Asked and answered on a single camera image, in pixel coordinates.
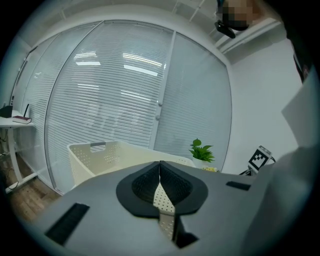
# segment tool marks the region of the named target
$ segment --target white laundry basket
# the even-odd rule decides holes
[[[92,151],[92,147],[105,146]],[[192,160],[162,153],[122,141],[77,143],[67,146],[75,186],[97,175],[153,161],[171,161],[195,167]]]

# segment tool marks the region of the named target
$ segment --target ceiling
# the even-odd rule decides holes
[[[222,34],[216,33],[214,29],[217,0],[47,0],[29,18],[19,35],[27,44],[33,46],[45,31],[57,22],[92,8],[123,4],[144,5],[169,11],[195,23],[214,41],[222,37]]]

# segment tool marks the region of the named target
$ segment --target white desk leg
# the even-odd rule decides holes
[[[15,176],[18,182],[22,182],[22,176],[19,170],[17,158],[16,158],[16,151],[15,151],[15,140],[14,140],[14,129],[8,129],[8,142],[9,142],[9,152],[12,161],[12,167],[14,169]]]

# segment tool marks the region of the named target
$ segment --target potted plant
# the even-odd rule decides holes
[[[208,150],[212,146],[207,145],[201,147],[201,140],[198,138],[196,138],[190,146],[192,146],[192,150],[189,151],[192,153],[192,161],[195,167],[202,169],[206,165],[206,162],[211,163],[214,161],[215,157],[212,155],[212,152]]]

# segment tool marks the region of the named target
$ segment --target white pot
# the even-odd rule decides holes
[[[200,159],[196,159],[194,157],[192,157],[192,162],[194,163],[195,167],[202,169],[203,167],[205,167],[207,165],[208,162],[200,160]]]

